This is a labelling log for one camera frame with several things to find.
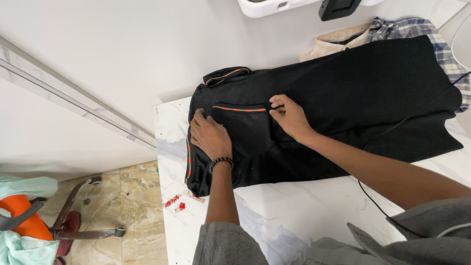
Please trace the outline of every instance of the mint green fabric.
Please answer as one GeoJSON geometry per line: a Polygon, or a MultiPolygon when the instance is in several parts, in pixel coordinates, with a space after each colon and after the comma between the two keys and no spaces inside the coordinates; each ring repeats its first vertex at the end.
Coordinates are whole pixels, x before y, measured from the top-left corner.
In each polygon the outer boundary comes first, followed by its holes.
{"type": "MultiPolygon", "coordinates": [[[[0,176],[0,199],[11,195],[51,197],[57,191],[57,180],[48,177],[22,179],[15,176],[0,176]]],[[[0,208],[0,214],[11,214],[0,208]]],[[[13,231],[0,231],[1,265],[52,265],[56,258],[59,241],[46,241],[32,237],[21,237],[13,231]]]]}
{"type": "Polygon", "coordinates": [[[51,197],[57,191],[57,180],[49,177],[23,179],[15,176],[0,176],[0,199],[11,195],[51,197]]]}

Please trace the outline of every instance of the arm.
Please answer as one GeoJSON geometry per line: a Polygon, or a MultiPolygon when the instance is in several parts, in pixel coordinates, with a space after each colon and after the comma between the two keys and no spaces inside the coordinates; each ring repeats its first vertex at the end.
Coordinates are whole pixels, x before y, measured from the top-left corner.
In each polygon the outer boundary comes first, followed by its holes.
{"type": "MultiPolygon", "coordinates": [[[[232,158],[231,139],[226,129],[211,116],[205,119],[202,108],[196,110],[190,126],[191,143],[201,148],[211,160],[219,157],[232,158]]],[[[210,197],[205,224],[212,222],[239,224],[229,162],[221,161],[214,165],[210,197]]]]}
{"type": "Polygon", "coordinates": [[[471,189],[433,171],[377,156],[315,132],[302,108],[286,95],[270,99],[270,114],[297,142],[331,160],[403,209],[449,198],[471,196],[471,189]]]}

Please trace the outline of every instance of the white wall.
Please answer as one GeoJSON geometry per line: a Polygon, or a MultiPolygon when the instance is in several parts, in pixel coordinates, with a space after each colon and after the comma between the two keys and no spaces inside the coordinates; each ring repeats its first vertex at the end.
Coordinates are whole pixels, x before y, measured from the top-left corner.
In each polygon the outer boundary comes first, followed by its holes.
{"type": "Polygon", "coordinates": [[[376,16],[439,27],[465,3],[387,0],[327,22],[320,4],[254,19],[237,0],[0,0],[0,35],[153,132],[156,96],[189,96],[214,70],[296,63],[316,35],[376,16]]]}
{"type": "MultiPolygon", "coordinates": [[[[449,24],[445,25],[440,29],[440,33],[443,38],[451,44],[451,40],[456,30],[460,24],[465,20],[465,18],[471,14],[471,4],[466,7],[466,9],[456,16],[449,24]]],[[[458,35],[455,38],[453,44],[453,51],[455,56],[460,60],[460,62],[465,65],[467,68],[471,68],[471,17],[466,20],[461,27],[458,35]]],[[[471,110],[467,110],[463,113],[456,115],[456,119],[460,123],[461,127],[466,131],[466,133],[471,136],[471,110]]]]}
{"type": "Polygon", "coordinates": [[[157,159],[151,151],[0,78],[0,174],[58,180],[157,159]]]}

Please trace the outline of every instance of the orange chair seat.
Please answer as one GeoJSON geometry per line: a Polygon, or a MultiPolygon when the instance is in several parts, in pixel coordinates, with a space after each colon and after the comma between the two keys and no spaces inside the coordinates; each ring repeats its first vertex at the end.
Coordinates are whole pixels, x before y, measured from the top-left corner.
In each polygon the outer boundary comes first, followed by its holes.
{"type": "MultiPolygon", "coordinates": [[[[9,211],[11,213],[11,217],[19,216],[29,207],[31,207],[31,203],[25,195],[12,195],[0,200],[0,208],[9,211]]],[[[21,225],[13,229],[13,231],[17,232],[20,236],[29,236],[49,241],[52,240],[51,233],[37,213],[34,213],[21,225]]]]}

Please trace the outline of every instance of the black device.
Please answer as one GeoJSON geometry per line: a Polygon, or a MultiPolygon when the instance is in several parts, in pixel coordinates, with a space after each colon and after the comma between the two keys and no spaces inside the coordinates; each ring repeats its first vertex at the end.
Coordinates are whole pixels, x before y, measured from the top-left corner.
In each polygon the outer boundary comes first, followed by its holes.
{"type": "Polygon", "coordinates": [[[348,17],[357,9],[361,0],[324,0],[319,9],[322,21],[348,17]]]}

